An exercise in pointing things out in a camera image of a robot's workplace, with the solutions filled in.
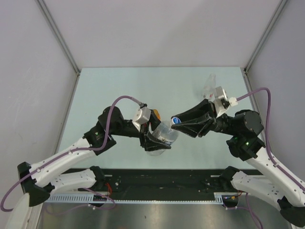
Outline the blue labeled water bottle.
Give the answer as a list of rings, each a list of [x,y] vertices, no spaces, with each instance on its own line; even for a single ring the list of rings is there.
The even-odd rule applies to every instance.
[[[152,127],[150,126],[149,131],[154,137],[171,146],[179,136],[178,131],[172,129],[172,125],[177,123],[180,123],[179,119],[177,122],[173,119],[170,121],[161,121],[154,130],[152,130]]]

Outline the small orange juice bottle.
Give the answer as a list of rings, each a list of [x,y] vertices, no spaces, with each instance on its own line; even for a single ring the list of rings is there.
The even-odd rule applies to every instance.
[[[161,117],[160,117],[160,114],[159,114],[158,110],[153,109],[153,112],[154,112],[154,114],[156,115],[156,117],[157,117],[159,120],[161,120]]]

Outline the blue bottle cap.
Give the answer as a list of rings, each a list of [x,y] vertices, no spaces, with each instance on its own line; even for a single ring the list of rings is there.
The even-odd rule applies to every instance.
[[[171,123],[172,123],[172,125],[176,125],[176,124],[181,123],[181,120],[178,117],[172,117]]]

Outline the clear unlabeled plastic bottle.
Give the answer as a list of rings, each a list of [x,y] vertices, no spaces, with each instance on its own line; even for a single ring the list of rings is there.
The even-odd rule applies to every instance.
[[[209,75],[208,79],[204,83],[202,98],[212,100],[215,86],[216,75],[212,73]]]

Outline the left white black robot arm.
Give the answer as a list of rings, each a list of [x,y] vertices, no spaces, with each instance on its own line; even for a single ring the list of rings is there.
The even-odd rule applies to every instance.
[[[116,106],[107,107],[96,125],[67,149],[35,164],[23,162],[17,166],[21,188],[29,195],[29,206],[45,202],[52,194],[79,188],[99,191],[105,186],[105,176],[97,166],[82,172],[66,173],[73,165],[98,156],[116,145],[113,136],[138,138],[146,152],[171,149],[172,140],[156,132],[162,123],[154,110],[143,106],[134,119],[124,119]]]

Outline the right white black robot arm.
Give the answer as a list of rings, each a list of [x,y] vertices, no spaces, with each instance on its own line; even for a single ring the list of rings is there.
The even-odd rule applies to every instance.
[[[237,99],[204,99],[195,107],[172,116],[172,128],[191,137],[202,137],[214,131],[231,135],[227,140],[230,153],[255,167],[269,183],[251,178],[234,167],[220,175],[224,191],[245,191],[276,208],[281,216],[296,227],[305,225],[305,183],[284,168],[275,156],[266,152],[266,144],[258,137],[264,127],[259,113],[241,110],[231,117],[226,111],[237,105]]]

